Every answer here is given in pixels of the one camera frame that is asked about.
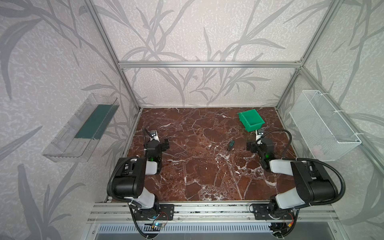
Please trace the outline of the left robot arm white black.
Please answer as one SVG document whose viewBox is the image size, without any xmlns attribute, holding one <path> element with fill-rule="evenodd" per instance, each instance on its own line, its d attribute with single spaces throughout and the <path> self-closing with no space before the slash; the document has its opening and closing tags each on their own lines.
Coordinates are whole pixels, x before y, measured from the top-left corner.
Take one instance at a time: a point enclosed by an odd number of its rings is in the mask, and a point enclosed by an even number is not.
<svg viewBox="0 0 384 240">
<path fill-rule="evenodd" d="M 145 155 L 120 158 L 107 185 L 107 194 L 125 202 L 136 221 L 172 220 L 175 206 L 160 204 L 158 197 L 145 187 L 147 175 L 158 175 L 162 170 L 162 153 L 170 148 L 169 140 L 150 140 L 144 144 Z"/>
</svg>

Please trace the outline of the aluminium frame crossbar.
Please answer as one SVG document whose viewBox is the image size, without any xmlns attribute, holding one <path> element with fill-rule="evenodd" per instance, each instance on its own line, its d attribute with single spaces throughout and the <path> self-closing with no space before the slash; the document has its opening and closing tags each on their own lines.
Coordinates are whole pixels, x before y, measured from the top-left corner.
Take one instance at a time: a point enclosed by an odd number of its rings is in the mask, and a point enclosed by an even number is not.
<svg viewBox="0 0 384 240">
<path fill-rule="evenodd" d="M 122 61 L 121 69 L 129 68 L 299 68 L 302 63 L 295 61 L 255 61 L 255 62 L 209 62 L 209 61 Z"/>
</svg>

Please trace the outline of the clear plastic wall tray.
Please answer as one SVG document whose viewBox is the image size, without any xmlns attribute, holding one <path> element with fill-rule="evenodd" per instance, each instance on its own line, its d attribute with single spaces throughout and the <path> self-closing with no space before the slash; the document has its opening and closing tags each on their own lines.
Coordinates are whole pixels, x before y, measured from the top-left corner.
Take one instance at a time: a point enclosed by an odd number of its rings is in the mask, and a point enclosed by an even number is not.
<svg viewBox="0 0 384 240">
<path fill-rule="evenodd" d="M 55 163 L 86 163 L 120 104 L 117 97 L 90 94 L 42 155 Z"/>
</svg>

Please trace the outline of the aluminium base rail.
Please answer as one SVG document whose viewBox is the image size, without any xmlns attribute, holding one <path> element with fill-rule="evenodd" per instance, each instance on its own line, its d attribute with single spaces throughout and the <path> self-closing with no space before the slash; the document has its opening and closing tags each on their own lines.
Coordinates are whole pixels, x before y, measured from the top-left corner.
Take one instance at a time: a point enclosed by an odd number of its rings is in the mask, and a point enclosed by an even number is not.
<svg viewBox="0 0 384 240">
<path fill-rule="evenodd" d="M 293 213 L 284 218 L 270 218 L 268 214 L 251 212 L 253 206 L 265 202 L 171 202 L 173 210 L 162 214 L 162 223 L 251 223 L 251 222 L 285 222 L 292 220 Z M 330 205 L 312 206 L 301 209 L 298 222 L 339 222 L 334 208 Z M 132 223 L 129 206 L 124 203 L 94 204 L 87 223 Z"/>
</svg>

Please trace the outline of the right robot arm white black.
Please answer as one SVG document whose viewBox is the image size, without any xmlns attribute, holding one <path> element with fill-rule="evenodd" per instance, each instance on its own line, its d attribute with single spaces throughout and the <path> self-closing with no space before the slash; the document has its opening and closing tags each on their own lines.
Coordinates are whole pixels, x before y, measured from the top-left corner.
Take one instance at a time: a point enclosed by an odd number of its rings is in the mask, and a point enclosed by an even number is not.
<svg viewBox="0 0 384 240">
<path fill-rule="evenodd" d="M 250 211 L 256 220 L 292 217 L 294 210 L 330 205 L 344 196 L 346 183 L 335 168 L 317 159 L 275 159 L 274 149 L 269 139 L 247 141 L 247 151 L 258 154 L 265 171 L 293 177 L 295 187 L 272 196 L 267 204 L 251 204 Z"/>
</svg>

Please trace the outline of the green plastic bin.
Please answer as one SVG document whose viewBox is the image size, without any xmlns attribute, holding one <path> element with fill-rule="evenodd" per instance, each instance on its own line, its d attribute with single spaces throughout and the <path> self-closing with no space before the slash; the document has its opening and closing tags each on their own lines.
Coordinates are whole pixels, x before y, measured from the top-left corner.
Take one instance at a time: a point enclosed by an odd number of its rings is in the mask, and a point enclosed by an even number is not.
<svg viewBox="0 0 384 240">
<path fill-rule="evenodd" d="M 259 130 L 265 124 L 265 121 L 254 109 L 238 113 L 238 116 L 247 132 Z"/>
</svg>

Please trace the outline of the green black screwdriver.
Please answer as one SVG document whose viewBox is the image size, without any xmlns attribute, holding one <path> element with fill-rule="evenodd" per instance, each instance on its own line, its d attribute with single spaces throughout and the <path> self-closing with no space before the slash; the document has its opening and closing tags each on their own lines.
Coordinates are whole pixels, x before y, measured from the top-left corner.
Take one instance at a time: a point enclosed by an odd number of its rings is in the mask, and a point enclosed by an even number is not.
<svg viewBox="0 0 384 240">
<path fill-rule="evenodd" d="M 235 145 L 235 141 L 234 140 L 231 140 L 228 144 L 228 147 L 227 147 L 227 152 L 230 152 L 233 148 L 234 148 L 234 145 Z"/>
</svg>

